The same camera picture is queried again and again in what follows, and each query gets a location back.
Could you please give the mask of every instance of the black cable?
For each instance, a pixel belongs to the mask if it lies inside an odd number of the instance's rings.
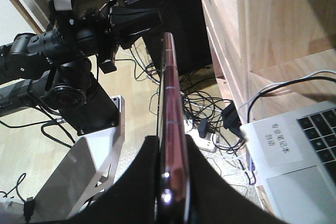
[[[215,78],[215,77],[205,78],[205,79],[203,79],[203,80],[200,80],[200,81],[198,81],[198,82],[192,84],[191,86],[189,86],[189,87],[187,87],[187,88],[185,88],[185,89],[182,89],[181,91],[187,91],[188,89],[193,88],[194,86],[200,84],[201,82],[203,82],[203,81],[207,81],[207,80],[211,80],[211,79],[216,79],[216,78]]]
[[[148,106],[148,110],[149,112],[151,112],[153,115],[157,115],[156,113],[154,113],[153,111],[151,111],[151,104],[152,104],[152,100],[154,98],[155,95],[157,95],[159,92],[157,91],[155,94],[153,94],[150,98],[150,101],[149,101],[149,106]]]
[[[21,194],[19,193],[19,188],[18,188],[18,186],[22,183],[22,181],[25,179],[26,176],[27,176],[26,173],[22,173],[22,174],[20,175],[20,177],[17,179],[17,181],[16,181],[16,186],[15,186],[16,194],[17,194],[17,196],[19,196],[19,198],[20,198],[20,200],[22,200],[22,202],[26,202],[26,201],[23,199],[23,197],[22,197]]]
[[[251,109],[252,109],[252,106],[253,104],[255,104],[255,102],[262,96],[264,96],[265,94],[269,93],[269,92],[272,92],[274,90],[277,90],[277,89],[280,89],[282,87],[286,87],[286,86],[289,86],[289,85],[292,85],[292,84],[296,84],[296,83],[299,83],[299,82],[305,82],[305,81],[312,81],[312,80],[325,80],[325,81],[332,81],[332,82],[335,82],[336,83],[336,79],[334,78],[330,78],[330,77],[326,77],[326,76],[314,76],[314,77],[306,77],[306,78],[302,78],[302,79],[298,79],[298,80],[293,80],[293,81],[288,81],[288,82],[285,82],[283,84],[279,84],[273,88],[270,88],[270,89],[267,89],[263,92],[260,92],[251,102],[250,106],[248,107],[248,110],[247,110],[247,123],[250,122],[250,112],[251,112]]]
[[[64,132],[65,134],[70,138],[70,140],[72,141],[72,143],[75,144],[75,140],[74,138],[71,136],[71,134],[59,123],[57,122],[56,119],[54,119],[51,115],[49,115],[46,111],[44,111],[43,109],[38,109],[36,107],[31,107],[39,112],[42,112],[44,115],[46,115],[47,117],[49,117],[56,125],[58,125]]]
[[[49,114],[56,115],[56,116],[61,116],[60,113],[58,113],[57,111],[54,111],[54,110],[48,108],[47,106],[45,106],[42,103],[40,103],[38,106],[39,106],[40,109],[43,109],[44,111],[48,112]]]
[[[141,66],[141,64],[138,62],[137,58],[135,57],[135,55],[134,55],[132,49],[129,49],[129,50],[130,50],[130,52],[131,52],[131,54],[132,54],[134,60],[136,61],[136,63],[139,65],[139,67],[140,67],[143,71],[146,72],[146,74],[148,75],[148,77],[149,77],[150,79],[152,79],[153,81],[155,81],[156,83],[160,83],[160,81],[157,80],[157,79],[155,79],[155,78],[154,78],[154,77],[153,77],[153,76],[146,70],[145,67],[143,68],[143,67]]]
[[[59,139],[57,139],[57,138],[55,138],[55,137],[49,135],[48,133],[46,133],[45,130],[44,130],[44,128],[45,128],[45,127],[48,127],[48,126],[50,126],[50,124],[46,123],[46,124],[43,124],[43,125],[41,126],[41,128],[40,128],[40,129],[41,129],[41,132],[42,132],[42,134],[43,134],[44,136],[46,136],[47,138],[49,138],[49,139],[55,141],[56,143],[59,143],[59,144],[65,146],[65,147],[71,148],[71,145],[68,145],[68,144],[62,142],[61,140],[59,140]]]
[[[42,124],[42,123],[47,123],[47,122],[49,122],[49,121],[41,121],[41,122],[36,122],[36,123],[29,123],[29,124],[24,124],[24,125],[12,126],[12,125],[8,125],[8,124],[6,124],[6,123],[4,123],[3,121],[0,120],[0,124],[2,124],[3,126],[5,126],[7,128],[10,128],[10,129],[24,128],[24,127],[29,127],[29,126]]]
[[[9,190],[7,193],[5,191],[0,191],[0,193],[4,194],[3,198],[7,198],[8,195],[16,190],[16,194],[17,196],[22,200],[22,202],[25,202],[25,200],[23,199],[23,197],[21,196],[21,194],[19,193],[18,191],[18,186],[22,183],[22,181],[26,178],[27,174],[26,173],[22,173],[20,176],[19,176],[19,179],[16,181],[16,185],[11,189]]]
[[[98,55],[96,55],[96,64],[97,64],[96,80],[97,80],[97,82],[98,82],[98,79],[99,79],[99,66],[98,66],[98,63],[99,63],[99,59],[98,59]]]
[[[198,83],[195,83],[195,84],[191,83],[191,86],[189,88],[192,88],[197,84]],[[223,110],[218,105],[218,103],[231,102],[231,100],[212,97],[210,94],[208,94],[205,91],[193,91],[190,93],[186,93],[185,91],[187,89],[181,92],[182,93],[181,94],[182,106],[183,106],[183,111],[186,117],[193,120],[193,124],[194,124],[193,127],[197,127],[202,118],[207,118],[210,131],[217,133],[228,145],[228,148],[221,148],[217,146],[216,143],[214,142],[214,139],[212,139],[216,148],[218,148],[219,150],[225,151],[227,154],[235,155],[236,157],[238,157],[237,152],[240,150],[242,146],[244,146],[245,141],[240,139],[238,140],[237,143],[235,143],[234,145],[231,145],[230,142],[224,137],[224,135],[220,131],[222,124],[223,124],[222,114],[218,112],[218,114],[216,115],[216,111],[215,111],[216,109],[219,109],[220,111]],[[195,108],[196,106],[193,105],[193,103],[196,103],[196,105],[201,105],[202,108],[196,109]],[[208,108],[211,108],[211,111],[206,113],[205,110],[207,110]],[[248,172],[245,171],[245,167],[243,163],[240,160],[238,161],[239,161],[239,165],[241,166],[242,170],[244,170],[244,173],[248,179],[248,184],[254,185],[256,183],[255,174],[251,172],[252,177],[250,177]]]

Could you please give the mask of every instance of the wooden shelf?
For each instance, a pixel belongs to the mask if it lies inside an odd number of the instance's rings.
[[[203,6],[214,62],[236,106],[266,84],[336,69],[336,0],[203,0]],[[283,93],[260,99],[254,119],[336,100],[327,81],[295,84]]]

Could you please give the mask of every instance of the white cable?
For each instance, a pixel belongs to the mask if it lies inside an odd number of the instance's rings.
[[[124,55],[128,55],[128,56],[131,56],[132,57],[132,55],[131,54],[128,54],[128,53],[126,53],[126,52],[123,52],[123,51],[121,51],[121,50],[119,50],[118,52],[121,52],[122,54],[124,54]]]
[[[206,110],[211,110],[211,111],[217,111],[217,112],[219,112],[219,113],[221,113],[221,111],[220,110],[217,110],[217,109],[211,109],[210,107],[203,107],[203,106],[200,106],[200,105],[198,105],[197,103],[195,103],[195,102],[190,102],[192,105],[194,105],[194,106],[196,106],[196,107],[199,107],[199,108],[201,108],[201,109],[206,109]]]
[[[333,73],[333,74],[336,74],[336,71],[335,70],[331,70],[331,69],[320,69],[320,70],[317,70],[317,71],[315,71],[315,72],[313,72],[313,73],[311,73],[311,74],[309,74],[307,76],[304,76],[304,77],[301,77],[301,78],[295,79],[295,80],[301,80],[301,79],[304,79],[304,78],[309,78],[309,77],[312,77],[312,76],[314,76],[314,75],[316,75],[318,73]],[[282,81],[282,82],[275,82],[275,83],[268,84],[268,85],[264,86],[263,88],[261,88],[252,98],[250,98],[245,103],[243,103],[241,106],[239,106],[237,112],[244,119],[245,123],[247,122],[247,119],[240,112],[240,110],[242,109],[242,107],[244,107],[247,104],[249,104],[255,97],[257,97],[265,89],[273,87],[273,86],[281,85],[281,84],[284,84],[284,83],[287,83],[287,82],[290,82],[290,81]]]

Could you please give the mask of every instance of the label on laptop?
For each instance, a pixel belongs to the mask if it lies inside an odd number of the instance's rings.
[[[256,123],[260,145],[270,167],[302,160],[295,138],[290,134],[283,118],[275,117]]]

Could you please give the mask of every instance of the floor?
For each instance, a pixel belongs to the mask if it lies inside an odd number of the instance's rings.
[[[31,31],[8,0],[0,0],[0,4],[6,6],[6,12],[0,13],[0,30],[7,32],[0,34],[1,45],[11,42],[17,33]],[[137,45],[144,53],[143,43],[137,41]],[[119,50],[117,59],[130,58],[128,54],[129,52]],[[93,60],[92,63],[92,71],[95,73],[95,61]],[[149,79],[142,82],[135,81],[134,65],[130,61],[117,61],[117,67],[116,72],[100,73],[99,81],[109,95],[121,94],[125,98],[125,143],[117,170],[117,177],[120,177],[136,156],[144,137],[156,132],[156,116],[149,113],[149,105],[150,98],[156,93],[158,86]],[[220,95],[216,84],[202,88],[213,95]],[[157,99],[156,96],[154,96],[152,105],[157,102],[155,99]],[[1,118],[10,125],[21,125],[45,119],[43,114],[32,109]],[[76,136],[75,131],[69,125],[65,124],[65,128]],[[49,127],[47,131],[60,140],[70,143],[58,127]],[[27,173],[27,177],[19,186],[19,191],[24,198],[35,196],[62,160],[67,148],[45,138],[39,126],[13,130],[0,126],[0,133],[0,190],[10,190],[16,184],[18,177],[22,173]],[[236,141],[229,133],[224,134],[230,141]],[[235,160],[231,160],[229,156],[218,151],[216,153],[202,151],[202,153],[228,183],[252,202],[260,205],[255,188],[247,185],[244,174],[236,168]]]

